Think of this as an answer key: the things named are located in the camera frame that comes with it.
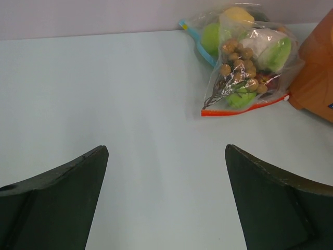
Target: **bag with red zipper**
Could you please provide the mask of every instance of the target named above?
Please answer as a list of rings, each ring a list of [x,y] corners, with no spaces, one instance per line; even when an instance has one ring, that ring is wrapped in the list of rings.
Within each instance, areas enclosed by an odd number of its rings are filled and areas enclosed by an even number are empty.
[[[283,24],[242,20],[239,12],[219,16],[219,57],[202,116],[236,115],[279,102],[304,65],[296,37]]]

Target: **gray wall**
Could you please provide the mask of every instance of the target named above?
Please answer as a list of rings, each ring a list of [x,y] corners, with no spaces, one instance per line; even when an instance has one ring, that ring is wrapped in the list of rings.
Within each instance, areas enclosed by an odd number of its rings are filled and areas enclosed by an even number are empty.
[[[177,29],[179,19],[236,0],[0,0],[0,40]],[[317,22],[332,0],[247,0],[274,21]]]

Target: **white surface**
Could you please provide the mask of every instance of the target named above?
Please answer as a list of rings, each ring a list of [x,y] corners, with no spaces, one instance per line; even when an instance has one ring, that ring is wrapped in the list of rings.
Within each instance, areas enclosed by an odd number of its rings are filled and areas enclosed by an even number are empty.
[[[237,0],[2,0],[0,40],[173,30],[178,21]],[[331,0],[247,0],[273,21],[319,22]]]
[[[0,186],[105,144],[86,249],[245,250],[228,143],[333,185],[332,125],[288,102],[201,118],[194,47],[181,31],[0,42]]]

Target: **green fruit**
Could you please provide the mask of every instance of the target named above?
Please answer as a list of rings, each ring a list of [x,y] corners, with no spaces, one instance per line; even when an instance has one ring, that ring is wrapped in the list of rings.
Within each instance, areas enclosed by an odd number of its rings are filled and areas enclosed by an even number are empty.
[[[286,37],[265,49],[258,58],[260,68],[278,72],[286,63],[291,52],[291,47],[291,40]]]
[[[219,56],[219,23],[207,25],[201,36],[201,45],[211,56]]]
[[[245,87],[241,87],[236,93],[227,96],[225,99],[231,108],[241,109],[247,106],[256,95],[256,92],[248,92]]]

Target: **ziplock bag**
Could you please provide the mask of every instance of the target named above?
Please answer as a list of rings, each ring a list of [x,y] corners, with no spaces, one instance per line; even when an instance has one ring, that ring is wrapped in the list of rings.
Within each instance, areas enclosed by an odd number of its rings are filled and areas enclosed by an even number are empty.
[[[228,4],[182,19],[179,25],[193,37],[197,50],[212,66],[216,65],[219,57],[221,13],[234,20],[269,21],[258,4]]]
[[[297,39],[279,23],[220,14],[219,41],[202,116],[236,115],[279,102],[304,65]]]

